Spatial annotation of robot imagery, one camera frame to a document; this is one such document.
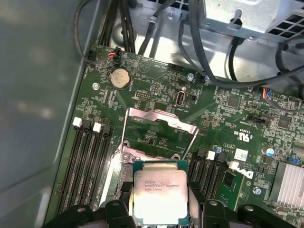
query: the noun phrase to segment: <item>ram slot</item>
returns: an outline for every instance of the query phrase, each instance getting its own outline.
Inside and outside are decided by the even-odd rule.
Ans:
[[[80,155],[79,153],[80,148],[83,146],[87,135],[88,135],[87,132],[85,132],[82,128],[77,129],[69,163],[68,163],[68,168],[63,182],[63,188],[61,191],[59,205],[57,207],[57,215],[61,214],[67,208],[68,192],[69,192],[68,189],[70,184],[73,184],[74,181],[73,170],[75,170],[76,161],[79,159],[79,155]]]
[[[224,167],[223,167],[222,163],[219,161],[216,161],[215,165],[213,167],[213,170],[212,170],[209,184],[208,184],[208,191],[207,191],[207,195],[206,195],[207,199],[214,199],[214,197],[216,195],[216,191],[219,186],[219,180],[220,180],[219,177],[223,174],[223,170],[224,170]]]
[[[94,179],[92,180],[92,188],[91,188],[91,192],[90,192],[90,201],[91,204],[90,206],[92,207],[92,209],[96,209],[96,207],[98,207],[98,205],[96,205],[96,201],[99,201],[100,197],[101,197],[101,193],[102,193],[102,189],[100,186],[100,179],[101,179],[101,175],[104,171],[104,166],[105,166],[105,161],[106,161],[106,157],[107,157],[107,152],[108,152],[108,148],[109,148],[109,144],[110,144],[110,139],[111,139],[111,128],[109,126],[106,126],[103,130],[103,136],[101,139],[101,143],[99,146],[99,159],[97,160],[96,163],[96,169],[95,169],[95,176]]]
[[[204,164],[204,158],[200,156],[195,156],[190,163],[189,172],[188,172],[188,182],[198,181],[200,167]]]
[[[84,146],[80,149],[79,160],[76,163],[75,169],[73,170],[74,181],[72,184],[69,185],[69,190],[71,189],[71,192],[70,192],[70,197],[68,199],[67,208],[69,208],[75,204],[75,198],[76,198],[77,190],[78,190],[77,187],[82,178],[81,171],[82,171],[84,162],[86,160],[86,154],[87,154],[87,151],[89,150],[91,140],[92,140],[92,134],[89,132],[87,135],[86,141],[84,143]]]
[[[88,165],[88,169],[85,175],[85,181],[84,181],[84,186],[82,188],[81,191],[81,200],[80,200],[80,204],[82,205],[87,205],[87,203],[85,203],[85,200],[89,194],[89,189],[90,189],[90,181],[91,181],[91,177],[93,175],[93,171],[94,171],[94,164],[96,162],[96,159],[98,157],[98,148],[100,146],[100,135],[96,135],[96,140],[95,140],[95,144],[94,144],[94,148],[93,148],[93,152],[91,153],[91,157],[89,160],[89,165]]]
[[[206,159],[199,179],[200,190],[206,196],[208,183],[213,170],[214,161]]]
[[[95,143],[96,143],[96,134],[93,133],[88,150],[85,150],[85,156],[84,156],[85,160],[81,163],[81,166],[80,166],[81,174],[79,175],[79,178],[75,185],[75,189],[77,189],[77,194],[76,194],[73,205],[79,204],[79,202],[81,200],[81,193],[82,193],[82,189],[84,186],[84,182],[86,181],[88,167],[89,167],[89,163],[91,160],[91,155],[94,152]]]

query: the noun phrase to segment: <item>heatsink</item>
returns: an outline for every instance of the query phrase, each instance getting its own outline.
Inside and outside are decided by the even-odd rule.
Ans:
[[[304,210],[304,168],[280,162],[270,199],[291,209]]]

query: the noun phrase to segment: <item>green circuit board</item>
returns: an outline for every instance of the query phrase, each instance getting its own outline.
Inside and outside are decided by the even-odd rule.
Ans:
[[[106,56],[112,51],[99,46],[94,46],[93,49],[97,57]],[[125,69],[129,74],[130,83],[126,88],[118,89],[111,84],[109,75],[118,68]],[[194,75],[192,81],[187,79],[189,73]],[[183,98],[178,101],[180,91],[183,92]],[[285,108],[296,109],[302,106],[302,101],[282,94],[272,93],[270,99]],[[121,141],[128,107],[143,111],[163,110],[175,114],[182,122],[197,126],[199,133],[189,158],[199,149],[213,151],[220,148],[227,162],[236,161],[240,169],[252,172],[252,176],[248,177],[244,172],[226,169],[216,199],[226,203],[230,209],[235,210],[240,204],[253,203],[296,227],[304,222],[303,209],[291,209],[269,199],[279,162],[292,161],[296,166],[302,165],[303,114],[289,114],[272,108],[263,100],[259,90],[219,88],[208,80],[202,80],[202,76],[192,69],[126,52],[122,52],[119,64],[114,63],[113,58],[108,58],[100,65],[86,66],[73,115],[73,118],[101,123],[102,128],[111,128],[103,171],[98,182],[98,196],[105,183],[111,154]],[[58,213],[75,136],[75,129],[71,125],[46,222]],[[170,128],[166,123],[147,124],[135,118],[129,121],[125,135],[132,148],[150,156],[165,158],[174,154],[182,155],[191,137],[188,133]],[[266,155],[269,148],[274,150],[273,156]],[[121,177],[128,179],[122,173],[129,168],[123,164],[115,169],[108,199],[115,198],[118,194]],[[254,194],[256,187],[261,189],[261,194]]]

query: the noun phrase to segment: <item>metal socket lever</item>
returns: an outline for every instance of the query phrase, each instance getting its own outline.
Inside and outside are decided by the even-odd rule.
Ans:
[[[166,158],[163,157],[151,157],[146,155],[142,151],[138,151],[135,149],[132,149],[128,147],[127,145],[124,144],[124,135],[125,135],[125,129],[127,127],[127,122],[128,122],[128,117],[139,117],[145,120],[149,121],[156,121],[156,120],[163,120],[168,123],[168,126],[186,131],[190,134],[193,135],[193,138],[191,139],[187,149],[183,153],[181,159],[184,160],[189,153],[189,150],[198,134],[198,128],[197,126],[188,124],[188,123],[183,123],[179,120],[179,118],[171,113],[164,112],[162,110],[151,110],[148,112],[141,111],[135,108],[128,108],[125,117],[124,117],[124,125],[123,125],[123,134],[122,134],[122,141],[118,147],[118,150],[121,152],[121,157],[120,160],[125,163],[133,163],[135,160],[143,160],[143,161],[158,161],[158,160],[167,160]],[[173,155],[172,159],[176,159],[176,157],[179,157],[179,155]]]
[[[142,151],[134,150],[125,145],[124,152],[120,155],[120,161],[132,164],[134,161],[163,161],[163,160],[180,160],[179,154],[174,154],[170,159],[161,156],[152,157]]]

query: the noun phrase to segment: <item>wire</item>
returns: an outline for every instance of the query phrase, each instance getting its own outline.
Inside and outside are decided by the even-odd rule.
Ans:
[[[121,0],[121,5],[122,5],[122,11],[123,11],[123,15],[124,15],[123,19],[125,21],[125,24],[126,24],[126,27],[127,27],[127,30],[128,30],[130,52],[135,53],[134,31],[133,31],[129,6],[128,6],[128,3],[127,3],[126,0]]]
[[[273,101],[270,101],[269,99],[265,99],[265,101],[272,106],[273,108],[282,111],[282,112],[287,112],[287,113],[304,113],[304,109],[297,109],[297,110],[292,110],[292,109],[286,109],[286,108],[282,108],[281,106],[279,106],[278,104],[274,103]]]
[[[166,0],[157,10],[156,12],[153,14],[154,17],[158,17],[163,10],[165,10],[166,8],[168,8],[170,5],[172,5],[173,3],[175,2],[175,0]],[[139,48],[139,51],[138,51],[138,54],[143,56],[147,47],[148,47],[148,44],[149,44],[149,41],[152,37],[152,34],[153,34],[153,31],[155,29],[155,23],[153,22],[150,22],[149,25],[148,25],[148,29],[147,29],[147,32],[146,32],[146,36],[142,42],[142,45],[141,47]]]
[[[277,68],[281,71],[281,73],[287,73],[290,72],[290,70],[287,68],[287,66],[285,65],[284,61],[283,61],[283,57],[282,57],[282,52],[283,50],[286,51],[289,46],[289,42],[293,41],[293,40],[298,40],[298,39],[304,39],[304,35],[299,35],[296,37],[293,37],[289,40],[286,40],[285,42],[281,43],[279,45],[279,47],[276,50],[275,53],[275,64],[277,66]],[[299,90],[299,96],[304,99],[304,85],[303,82],[295,75],[290,76],[290,78],[298,85],[298,90]]]
[[[191,30],[191,35],[193,39],[193,45],[194,45],[194,50],[196,53],[196,56],[199,60],[199,63],[203,67],[203,69],[206,71],[207,76],[209,77],[210,81],[220,87],[226,87],[226,88],[244,88],[244,87],[252,87],[252,86],[262,86],[262,85],[267,85],[271,84],[274,82],[278,82],[280,80],[283,80],[287,77],[290,77],[294,74],[297,74],[299,72],[302,72],[304,70],[304,65],[288,72],[284,73],[282,75],[278,75],[275,77],[267,78],[267,79],[262,79],[258,81],[252,81],[252,82],[225,82],[221,81],[215,78],[215,76],[212,73],[212,70],[209,66],[204,47],[201,43],[200,39],[200,30],[199,30],[199,20],[198,20],[198,1],[197,0],[191,0],[189,1],[189,9],[190,9],[190,30]]]
[[[238,81],[233,67],[234,55],[236,53],[238,46],[242,45],[244,40],[245,40],[244,38],[234,37],[231,41],[231,49],[228,57],[228,69],[229,69],[230,77],[234,81]]]
[[[110,56],[116,56],[116,54],[115,54],[115,53],[109,53],[108,56],[109,56],[109,57],[110,57]]]
[[[76,10],[76,13],[75,13],[75,18],[74,18],[74,39],[75,39],[75,44],[76,44],[76,48],[77,48],[77,51],[79,52],[80,56],[82,57],[82,59],[86,62],[86,63],[89,63],[91,65],[97,65],[97,64],[100,64],[100,63],[103,63],[107,58],[108,56],[106,57],[103,57],[101,58],[100,60],[98,61],[92,61],[90,59],[88,59],[82,49],[81,49],[81,46],[80,46],[80,42],[79,42],[79,37],[78,37],[78,24],[79,24],[79,16],[80,16],[80,13],[81,13],[81,10],[83,9],[83,7],[88,4],[89,2],[91,2],[92,0],[85,0],[83,2],[81,2],[78,7],[77,7],[77,10]]]
[[[111,11],[109,13],[109,21],[108,24],[106,24],[105,27],[105,36],[104,36],[104,46],[110,46],[110,40],[111,40],[111,34],[114,28],[114,24],[116,21],[116,13],[117,13],[117,6],[118,6],[118,1],[117,0],[112,0],[112,7]]]
[[[111,0],[109,9],[107,11],[104,25],[99,37],[98,44],[103,46],[109,46],[111,33],[114,27],[114,21],[116,18],[117,0]]]
[[[123,41],[124,41],[123,47],[124,47],[124,51],[130,52],[128,30],[127,30],[127,25],[126,25],[126,21],[125,21],[122,1],[123,0],[120,0],[119,9],[120,9],[120,16],[121,16],[121,21],[122,21],[122,29],[123,29]]]
[[[287,113],[303,113],[304,112],[304,109],[286,109],[286,108],[282,108],[279,104],[269,100],[269,96],[271,95],[272,93],[272,89],[268,89],[268,88],[264,88],[263,89],[263,99],[270,105],[272,106],[273,108],[279,110],[279,111],[282,111],[282,112],[287,112]]]
[[[190,63],[190,65],[193,69],[198,71],[201,75],[204,75],[204,72],[192,61],[192,59],[188,55],[188,53],[187,53],[187,51],[186,51],[186,49],[185,49],[185,47],[182,43],[182,36],[184,35],[184,23],[185,23],[185,19],[183,19],[180,22],[180,28],[179,28],[178,43],[179,43],[180,52],[181,52],[182,56],[185,58],[185,60],[187,60]]]

